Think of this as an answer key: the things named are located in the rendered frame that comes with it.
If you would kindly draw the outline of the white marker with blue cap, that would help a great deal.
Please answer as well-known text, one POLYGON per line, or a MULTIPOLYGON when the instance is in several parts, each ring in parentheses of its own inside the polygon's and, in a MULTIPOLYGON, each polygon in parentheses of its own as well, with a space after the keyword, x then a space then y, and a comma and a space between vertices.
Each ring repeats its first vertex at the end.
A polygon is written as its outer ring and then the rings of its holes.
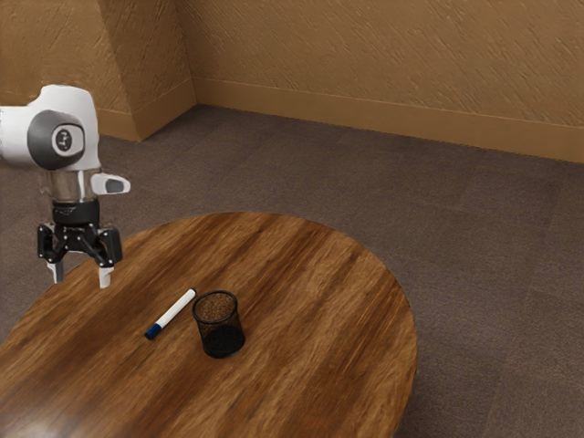
POLYGON ((144 333, 148 340, 155 339, 165 327, 189 304, 197 295, 195 288, 189 288, 175 303, 173 303, 144 333))

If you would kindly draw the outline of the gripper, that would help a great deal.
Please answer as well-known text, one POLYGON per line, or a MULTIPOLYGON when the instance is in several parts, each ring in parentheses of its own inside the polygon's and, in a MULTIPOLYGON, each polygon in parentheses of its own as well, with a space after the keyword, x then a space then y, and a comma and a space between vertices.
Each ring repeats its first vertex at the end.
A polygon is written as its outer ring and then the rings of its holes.
POLYGON ((37 254, 46 260, 53 282, 58 284, 65 278, 65 254, 78 251, 89 255, 98 265, 99 287, 109 287, 123 251, 116 227, 99 228, 99 201, 53 203, 52 213, 54 224, 44 223, 37 228, 37 254))

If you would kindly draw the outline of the black mesh pen holder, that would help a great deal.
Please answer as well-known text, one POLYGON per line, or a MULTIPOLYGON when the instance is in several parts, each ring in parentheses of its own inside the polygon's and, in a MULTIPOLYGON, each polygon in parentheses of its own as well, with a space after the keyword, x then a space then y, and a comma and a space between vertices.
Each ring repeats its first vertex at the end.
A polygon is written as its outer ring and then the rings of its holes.
POLYGON ((201 295, 193 303, 192 314, 208 356, 228 358, 245 345, 238 301, 231 292, 214 290, 201 295))

